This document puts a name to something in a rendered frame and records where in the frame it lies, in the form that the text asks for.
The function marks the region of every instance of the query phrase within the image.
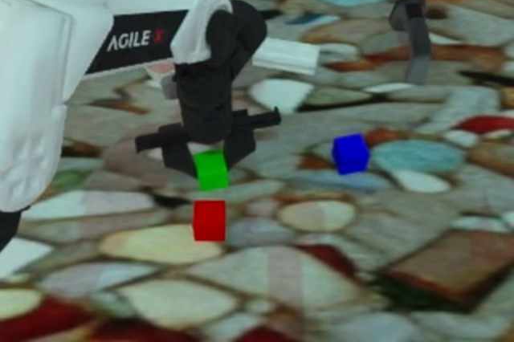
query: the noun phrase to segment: black label band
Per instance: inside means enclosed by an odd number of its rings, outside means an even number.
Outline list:
[[[169,46],[186,15],[187,10],[178,10],[115,16],[86,74],[172,58]]]

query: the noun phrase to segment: stone floor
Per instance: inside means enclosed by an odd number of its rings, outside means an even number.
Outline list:
[[[0,342],[514,341],[514,0],[428,0],[422,86],[402,82],[394,0],[247,1],[270,36],[321,46],[314,76],[236,81],[237,108],[284,122],[200,193],[133,152],[179,116],[144,71],[81,84],[59,172],[0,255]],[[331,139],[354,132],[372,164],[340,177]],[[227,241],[194,242],[212,197]]]

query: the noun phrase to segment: blue cube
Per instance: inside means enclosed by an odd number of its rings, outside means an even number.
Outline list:
[[[332,159],[340,175],[364,172],[368,169],[369,149],[361,134],[336,137],[332,144]]]

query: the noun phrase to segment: cube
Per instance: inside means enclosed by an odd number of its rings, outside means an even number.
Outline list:
[[[193,160],[201,191],[228,187],[228,168],[223,151],[215,149],[197,153]]]
[[[193,208],[193,235],[197,242],[223,242],[226,229],[226,203],[200,200]]]
[[[366,171],[369,156],[368,145],[361,134],[336,137],[332,143],[332,158],[340,175]]]

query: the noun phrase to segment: white rectangular object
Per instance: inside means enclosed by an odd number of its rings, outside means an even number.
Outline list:
[[[320,57],[320,47],[285,39],[265,39],[252,58],[256,67],[314,75]]]

